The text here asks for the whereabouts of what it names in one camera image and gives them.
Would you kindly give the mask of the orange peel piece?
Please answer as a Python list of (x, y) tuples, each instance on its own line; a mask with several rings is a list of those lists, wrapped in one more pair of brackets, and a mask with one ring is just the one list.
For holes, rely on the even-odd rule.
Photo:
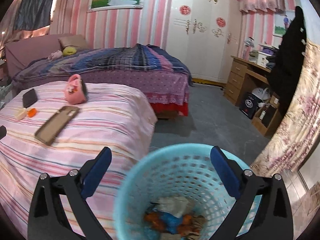
[(27, 116), (29, 118), (32, 118), (33, 116), (35, 116), (37, 114), (37, 109), (36, 108), (31, 108), (27, 111)]

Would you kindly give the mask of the black textured phone case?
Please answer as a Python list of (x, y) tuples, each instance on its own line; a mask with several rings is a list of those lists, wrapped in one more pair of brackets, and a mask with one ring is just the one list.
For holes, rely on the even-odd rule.
[(24, 108), (29, 108), (37, 101), (38, 101), (38, 97), (35, 89), (32, 88), (23, 94), (22, 102), (23, 102)]

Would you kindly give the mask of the brown phone case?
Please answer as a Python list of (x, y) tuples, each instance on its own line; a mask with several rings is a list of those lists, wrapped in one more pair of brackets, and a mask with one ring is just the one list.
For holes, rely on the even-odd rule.
[(51, 145), (68, 123), (80, 112), (75, 106), (63, 106), (53, 114), (34, 134), (35, 139)]

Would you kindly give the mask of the purple bed headboard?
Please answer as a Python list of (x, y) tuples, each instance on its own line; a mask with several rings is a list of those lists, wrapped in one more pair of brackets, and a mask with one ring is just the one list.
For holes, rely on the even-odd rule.
[(47, 58), (51, 53), (61, 49), (59, 38), (71, 34), (43, 35), (26, 38), (5, 45), (8, 74), (13, 78), (24, 70), (31, 61)]

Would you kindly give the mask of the pink piggy bank teapot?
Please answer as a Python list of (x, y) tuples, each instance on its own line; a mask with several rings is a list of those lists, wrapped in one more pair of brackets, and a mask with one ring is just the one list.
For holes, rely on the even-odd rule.
[(65, 100), (71, 105), (78, 105), (88, 100), (86, 84), (79, 74), (72, 75), (64, 91)]

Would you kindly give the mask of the pink plush toy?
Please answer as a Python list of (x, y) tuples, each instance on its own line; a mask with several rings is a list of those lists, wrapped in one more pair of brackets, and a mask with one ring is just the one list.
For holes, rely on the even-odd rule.
[(63, 57), (63, 52), (61, 50), (57, 50), (53, 53), (51, 53), (49, 56), (48, 56), (48, 60), (49, 61), (53, 61), (53, 60), (56, 60), (56, 59), (59, 59)]

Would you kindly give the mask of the floral beige curtain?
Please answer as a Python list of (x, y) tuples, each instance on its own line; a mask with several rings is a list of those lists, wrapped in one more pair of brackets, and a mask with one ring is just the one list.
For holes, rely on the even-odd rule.
[(295, 171), (319, 136), (319, 45), (307, 40), (302, 73), (287, 113), (251, 169), (261, 177)]

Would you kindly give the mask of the light blue plastic basket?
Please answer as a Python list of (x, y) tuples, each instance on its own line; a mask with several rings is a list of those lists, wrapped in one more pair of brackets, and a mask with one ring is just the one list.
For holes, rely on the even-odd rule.
[(175, 239), (144, 220), (160, 198), (184, 197), (190, 215), (204, 217), (192, 239), (210, 239), (235, 203), (210, 161), (212, 146), (177, 144), (149, 153), (127, 174), (114, 206), (117, 239)]

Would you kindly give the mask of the yellow plush toy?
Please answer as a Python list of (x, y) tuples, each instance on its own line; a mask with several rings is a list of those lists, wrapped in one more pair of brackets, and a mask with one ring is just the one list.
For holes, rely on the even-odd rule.
[(62, 55), (66, 57), (66, 56), (74, 55), (76, 54), (76, 52), (77, 52), (77, 49), (75, 47), (66, 46), (62, 51)]

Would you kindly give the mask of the pink striped bed sheet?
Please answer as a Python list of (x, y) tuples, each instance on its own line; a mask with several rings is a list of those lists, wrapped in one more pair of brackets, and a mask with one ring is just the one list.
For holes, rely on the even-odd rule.
[(1, 125), (7, 135), (1, 140), (1, 206), (22, 236), (27, 235), (28, 215), (39, 176), (64, 176), (94, 159), (105, 147), (112, 151), (112, 163), (87, 203), (111, 237), (116, 236), (114, 200), (127, 172), (149, 152), (157, 122), (146, 96), (125, 85), (89, 83), (88, 101), (55, 141), (44, 145), (35, 132), (67, 104), (65, 81), (35, 87), (36, 115), (22, 120), (17, 95), (1, 110)]

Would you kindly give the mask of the brown pillow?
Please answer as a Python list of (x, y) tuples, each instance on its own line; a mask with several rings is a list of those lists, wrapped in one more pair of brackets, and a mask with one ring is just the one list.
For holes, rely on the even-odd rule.
[(90, 46), (82, 35), (64, 36), (58, 38), (58, 41), (63, 49), (66, 47), (74, 47), (78, 51), (90, 49)]

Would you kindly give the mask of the black box under desk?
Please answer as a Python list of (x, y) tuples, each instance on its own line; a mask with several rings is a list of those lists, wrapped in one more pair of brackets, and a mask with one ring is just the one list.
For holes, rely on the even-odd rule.
[(239, 110), (252, 120), (259, 109), (259, 103), (262, 103), (261, 99), (250, 92), (246, 92), (240, 103)]

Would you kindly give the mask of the dark grey hanging cloth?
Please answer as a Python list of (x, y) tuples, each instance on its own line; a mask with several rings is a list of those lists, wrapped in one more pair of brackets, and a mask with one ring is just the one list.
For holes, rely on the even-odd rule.
[(22, 0), (13, 30), (33, 31), (50, 25), (53, 0)]

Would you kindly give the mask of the wooden desk with drawers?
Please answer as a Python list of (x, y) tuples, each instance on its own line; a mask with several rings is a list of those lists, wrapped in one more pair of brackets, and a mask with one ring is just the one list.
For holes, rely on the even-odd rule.
[(267, 77), (271, 70), (236, 56), (231, 58), (233, 59), (231, 71), (223, 95), (234, 106), (239, 107), (247, 92), (269, 86)]

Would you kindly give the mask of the black hanging garment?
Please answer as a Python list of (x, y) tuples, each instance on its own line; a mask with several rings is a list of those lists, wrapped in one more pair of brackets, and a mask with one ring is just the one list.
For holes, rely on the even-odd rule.
[(267, 77), (270, 88), (279, 96), (279, 112), (285, 116), (295, 94), (306, 48), (306, 28), (303, 9), (295, 8), (291, 22), (275, 57), (275, 65)]

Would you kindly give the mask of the purple striped bed quilt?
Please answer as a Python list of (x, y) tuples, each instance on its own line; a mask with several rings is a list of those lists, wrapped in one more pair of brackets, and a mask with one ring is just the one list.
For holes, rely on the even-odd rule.
[(154, 45), (83, 50), (49, 61), (31, 61), (12, 81), (17, 90), (79, 74), (86, 83), (127, 85), (143, 92), (149, 103), (183, 105), (189, 101), (191, 73), (179, 59)]

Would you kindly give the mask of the small framed photo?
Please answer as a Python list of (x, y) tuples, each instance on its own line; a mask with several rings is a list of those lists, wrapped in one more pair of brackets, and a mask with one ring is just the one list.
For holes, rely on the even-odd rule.
[(295, 18), (294, 10), (285, 10), (274, 15), (273, 36), (282, 37)]

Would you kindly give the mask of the white wardrobe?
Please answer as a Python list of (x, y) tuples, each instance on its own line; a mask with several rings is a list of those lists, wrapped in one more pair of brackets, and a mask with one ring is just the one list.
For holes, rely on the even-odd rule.
[(165, 49), (194, 79), (226, 83), (240, 31), (237, 0), (171, 0)]

